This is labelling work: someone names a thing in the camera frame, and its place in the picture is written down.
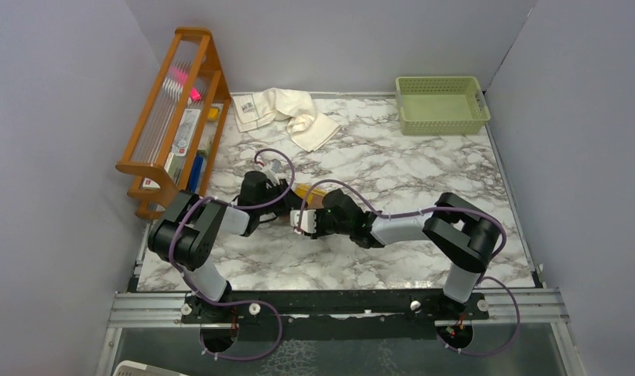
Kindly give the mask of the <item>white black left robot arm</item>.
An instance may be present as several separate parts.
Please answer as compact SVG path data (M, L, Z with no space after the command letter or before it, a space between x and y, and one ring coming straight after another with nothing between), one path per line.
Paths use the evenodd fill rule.
M181 190L147 236L147 248L175 266L187 285L202 298L201 310L212 321L228 318L231 311L229 282L209 259L220 232L248 237L265 215L288 216L305 204L286 179L250 171L244 175L233 204Z

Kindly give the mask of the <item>cream white towel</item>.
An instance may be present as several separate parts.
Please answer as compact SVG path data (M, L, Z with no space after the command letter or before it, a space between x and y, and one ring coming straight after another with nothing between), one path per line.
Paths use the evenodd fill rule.
M320 112L310 93L304 91L271 88L235 96L233 104L240 132L281 123L291 141L306 152L320 149L340 130L340 125Z

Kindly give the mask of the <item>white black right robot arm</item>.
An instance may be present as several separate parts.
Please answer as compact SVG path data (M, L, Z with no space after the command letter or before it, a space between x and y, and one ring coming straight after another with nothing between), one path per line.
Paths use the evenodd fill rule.
M506 243L499 221L454 193L443 193L430 208L383 214L363 211L342 190L334 190L321 208L294 211L291 224L313 239L340 234L361 248L431 241L452 263L437 298L439 312L449 319L468 310L475 285Z

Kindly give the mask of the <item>yellow brown bear towel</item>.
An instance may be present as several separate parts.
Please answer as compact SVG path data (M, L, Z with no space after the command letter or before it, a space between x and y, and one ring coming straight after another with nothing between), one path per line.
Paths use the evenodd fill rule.
M293 191L299 195L301 198L306 199L306 209L319 209L323 207L323 200L327 194L326 190L323 189L313 189L310 193L308 190L310 188L309 184L299 183L295 186ZM284 224L289 224L289 216L279 217L281 222Z

